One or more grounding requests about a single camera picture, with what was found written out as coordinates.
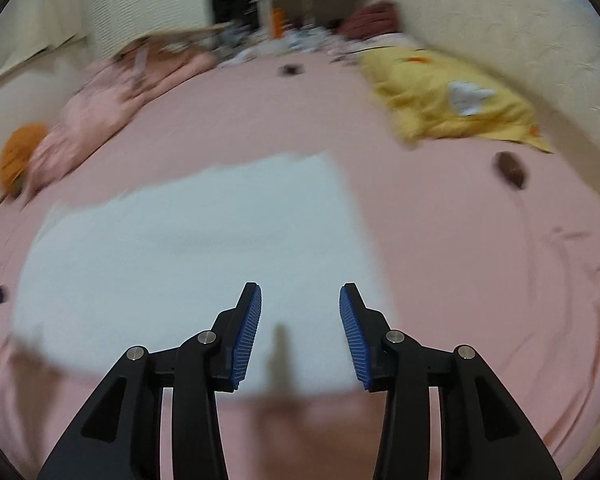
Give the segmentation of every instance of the pink blanket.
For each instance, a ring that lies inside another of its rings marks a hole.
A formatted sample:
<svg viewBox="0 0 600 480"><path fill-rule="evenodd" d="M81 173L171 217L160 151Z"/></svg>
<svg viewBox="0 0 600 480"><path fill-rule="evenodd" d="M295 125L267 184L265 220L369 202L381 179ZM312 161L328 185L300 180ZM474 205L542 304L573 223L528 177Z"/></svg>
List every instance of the pink blanket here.
<svg viewBox="0 0 600 480"><path fill-rule="evenodd" d="M211 53L149 54L144 73L130 59L96 62L90 81L64 106L29 163L22 200L80 166L145 104L216 65Z"/></svg>
<svg viewBox="0 0 600 480"><path fill-rule="evenodd" d="M302 75L278 76L294 62L304 64ZM564 468L600 418L599 197L560 155L525 146L450 139L405 149L368 92L356 68L322 54L259 59L183 83L26 208L1 206L0 285L15 293L56 201L89 205L216 164L327 150L375 240L396 328L434 348L475 346ZM494 173L502 150L528 167L524 191ZM99 378L69 376L19 351L10 311L11 303L0 306L0 446L33 479ZM229 475L369 480L382 403L362 387L346 396L222 402ZM435 479L439 418L432 423ZM165 431L165 480L168 441Z"/></svg>

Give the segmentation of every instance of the white wall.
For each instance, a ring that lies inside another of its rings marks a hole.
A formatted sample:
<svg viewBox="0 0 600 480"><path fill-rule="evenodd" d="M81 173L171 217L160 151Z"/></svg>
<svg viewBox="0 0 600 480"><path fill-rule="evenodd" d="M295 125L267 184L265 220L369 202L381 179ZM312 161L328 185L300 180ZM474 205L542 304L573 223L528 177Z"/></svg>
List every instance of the white wall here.
<svg viewBox="0 0 600 480"><path fill-rule="evenodd" d="M34 58L0 81L0 151L11 133L31 121L52 123L82 84L91 61L85 41Z"/></svg>

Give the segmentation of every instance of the pillow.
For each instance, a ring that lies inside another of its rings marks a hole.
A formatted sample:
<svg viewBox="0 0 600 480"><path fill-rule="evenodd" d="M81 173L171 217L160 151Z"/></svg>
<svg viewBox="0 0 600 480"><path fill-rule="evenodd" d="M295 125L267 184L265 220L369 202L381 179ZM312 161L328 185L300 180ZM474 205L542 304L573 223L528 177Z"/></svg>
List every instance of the pillow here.
<svg viewBox="0 0 600 480"><path fill-rule="evenodd" d="M400 32L398 9L389 0L362 7L345 20L339 32L349 40L368 40L380 34Z"/></svg>

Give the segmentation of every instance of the orange cushion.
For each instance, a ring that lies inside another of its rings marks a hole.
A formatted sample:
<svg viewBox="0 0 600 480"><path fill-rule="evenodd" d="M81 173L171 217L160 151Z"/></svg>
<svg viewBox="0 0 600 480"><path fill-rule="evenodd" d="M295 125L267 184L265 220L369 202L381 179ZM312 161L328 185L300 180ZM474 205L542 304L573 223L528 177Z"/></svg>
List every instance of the orange cushion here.
<svg viewBox="0 0 600 480"><path fill-rule="evenodd" d="M31 155L46 133L46 124L32 123L11 134L0 154L0 186L5 192L16 191L14 184L27 169Z"/></svg>

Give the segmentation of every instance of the white cloth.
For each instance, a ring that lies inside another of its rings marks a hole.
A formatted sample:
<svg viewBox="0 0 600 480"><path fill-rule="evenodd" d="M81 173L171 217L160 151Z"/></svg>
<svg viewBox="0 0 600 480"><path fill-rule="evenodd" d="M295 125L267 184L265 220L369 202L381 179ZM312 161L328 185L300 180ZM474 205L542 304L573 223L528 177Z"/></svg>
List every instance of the white cloth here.
<svg viewBox="0 0 600 480"><path fill-rule="evenodd" d="M103 375L134 345L174 348L262 287L240 392L348 390L338 312L345 282L393 309L346 186L328 156L211 168L48 216L22 271L16 338L64 368Z"/></svg>

